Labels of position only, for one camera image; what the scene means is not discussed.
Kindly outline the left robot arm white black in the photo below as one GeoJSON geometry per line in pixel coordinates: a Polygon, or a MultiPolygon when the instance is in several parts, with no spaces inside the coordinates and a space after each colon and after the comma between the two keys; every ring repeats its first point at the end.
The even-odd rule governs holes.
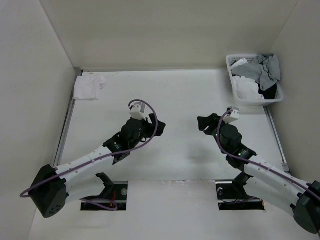
{"type": "Polygon", "coordinates": [[[47,219],[56,215],[69,202],[112,195],[113,182],[104,173],[127,158],[142,144],[163,134],[166,124],[155,114],[146,119],[130,118],[112,138],[93,152],[68,164],[43,166],[27,191],[33,203],[47,219]]]}

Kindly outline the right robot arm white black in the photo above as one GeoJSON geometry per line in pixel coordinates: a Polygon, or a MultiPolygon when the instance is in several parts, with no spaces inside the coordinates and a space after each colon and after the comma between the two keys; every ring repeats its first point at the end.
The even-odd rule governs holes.
{"type": "Polygon", "coordinates": [[[212,136],[226,161],[241,173],[234,179],[232,192],[238,198],[246,195],[261,199],[283,210],[311,234],[320,232],[320,183],[298,179],[267,163],[242,143],[242,135],[231,124],[239,111],[228,109],[197,117],[198,129],[212,136]]]}

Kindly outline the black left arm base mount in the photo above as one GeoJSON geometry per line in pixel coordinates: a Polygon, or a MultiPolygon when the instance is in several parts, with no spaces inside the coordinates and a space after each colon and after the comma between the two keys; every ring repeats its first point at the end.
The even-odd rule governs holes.
{"type": "Polygon", "coordinates": [[[96,176],[102,180],[104,185],[104,190],[98,196],[97,202],[109,209],[117,206],[118,211],[126,211],[128,182],[114,182],[105,173],[98,173],[96,176]]]}

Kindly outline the grey tank top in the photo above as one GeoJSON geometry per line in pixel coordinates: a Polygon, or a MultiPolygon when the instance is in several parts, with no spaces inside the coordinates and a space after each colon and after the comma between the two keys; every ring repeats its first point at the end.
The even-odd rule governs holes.
{"type": "Polygon", "coordinates": [[[261,65],[258,84],[262,91],[267,91],[281,80],[280,62],[276,54],[260,53],[253,62],[261,65]]]}

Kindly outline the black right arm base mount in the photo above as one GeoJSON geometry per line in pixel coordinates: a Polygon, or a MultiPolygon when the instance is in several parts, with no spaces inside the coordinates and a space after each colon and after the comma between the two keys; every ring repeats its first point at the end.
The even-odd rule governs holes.
{"type": "Polygon", "coordinates": [[[218,208],[220,211],[264,211],[264,202],[245,192],[244,186],[249,176],[240,173],[233,180],[218,180],[215,182],[218,208]]]}

